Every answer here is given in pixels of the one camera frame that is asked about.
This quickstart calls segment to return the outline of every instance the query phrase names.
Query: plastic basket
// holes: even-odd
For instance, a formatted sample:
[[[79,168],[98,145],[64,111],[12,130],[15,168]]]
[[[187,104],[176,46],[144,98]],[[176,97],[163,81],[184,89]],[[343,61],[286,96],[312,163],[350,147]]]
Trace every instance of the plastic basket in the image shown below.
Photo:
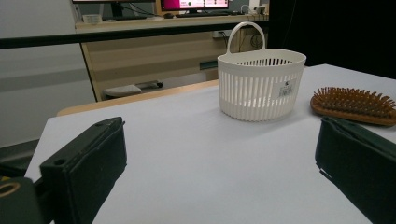
[[[266,49],[231,53],[235,33],[243,26],[254,26],[265,37],[260,26],[241,22],[233,28],[227,52],[218,57],[219,105],[227,115],[241,120],[280,119],[294,107],[305,55],[284,49]]]

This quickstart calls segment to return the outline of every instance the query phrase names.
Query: label on basket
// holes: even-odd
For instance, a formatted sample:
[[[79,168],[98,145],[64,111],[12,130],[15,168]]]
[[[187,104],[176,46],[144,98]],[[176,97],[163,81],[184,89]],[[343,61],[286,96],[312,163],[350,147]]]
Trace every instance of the label on basket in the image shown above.
[[[294,88],[296,86],[296,79],[283,81],[275,83],[273,86],[271,97],[277,99],[280,97],[285,97],[293,94]]]

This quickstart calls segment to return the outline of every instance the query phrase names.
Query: wooden hairbrush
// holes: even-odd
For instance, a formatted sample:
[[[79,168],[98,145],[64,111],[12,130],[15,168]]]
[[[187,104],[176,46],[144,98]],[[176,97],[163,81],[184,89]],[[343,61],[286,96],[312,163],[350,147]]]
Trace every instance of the wooden hairbrush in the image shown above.
[[[386,126],[396,124],[395,102],[376,91],[325,87],[314,92],[310,104],[321,115]]]

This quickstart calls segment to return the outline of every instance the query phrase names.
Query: white table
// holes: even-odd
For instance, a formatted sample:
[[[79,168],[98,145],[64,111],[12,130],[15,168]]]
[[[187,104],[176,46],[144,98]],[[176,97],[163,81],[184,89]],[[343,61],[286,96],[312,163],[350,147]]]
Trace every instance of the white table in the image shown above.
[[[396,80],[324,64],[305,68],[293,111],[276,122],[224,115],[217,86],[52,118],[26,176],[36,181],[55,151],[121,116],[128,165],[94,223],[370,223],[316,166],[321,121],[309,100],[326,86],[396,99]],[[396,143],[395,126],[365,127]]]

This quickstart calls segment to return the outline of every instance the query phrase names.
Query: wooden table edge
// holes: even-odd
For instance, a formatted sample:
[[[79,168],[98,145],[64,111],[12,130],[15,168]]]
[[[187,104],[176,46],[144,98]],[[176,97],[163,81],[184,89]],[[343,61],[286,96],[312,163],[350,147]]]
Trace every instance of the wooden table edge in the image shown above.
[[[191,85],[187,85],[187,86],[181,86],[181,87],[175,87],[175,88],[171,88],[171,89],[161,90],[161,91],[151,91],[151,92],[147,92],[147,93],[127,96],[127,97],[121,97],[118,99],[101,101],[101,102],[87,104],[87,105],[76,105],[76,106],[71,106],[71,107],[62,109],[61,111],[58,112],[57,116],[60,117],[60,116],[64,116],[64,115],[70,115],[70,114],[110,107],[110,106],[114,106],[114,105],[123,105],[123,104],[132,103],[132,102],[163,97],[163,96],[167,96],[167,95],[174,95],[174,94],[178,94],[178,93],[182,93],[182,92],[186,92],[186,91],[200,90],[203,88],[208,88],[208,87],[217,86],[217,85],[219,85],[219,81],[216,79],[216,80],[200,82],[200,83],[195,83],[195,84],[191,84]]]

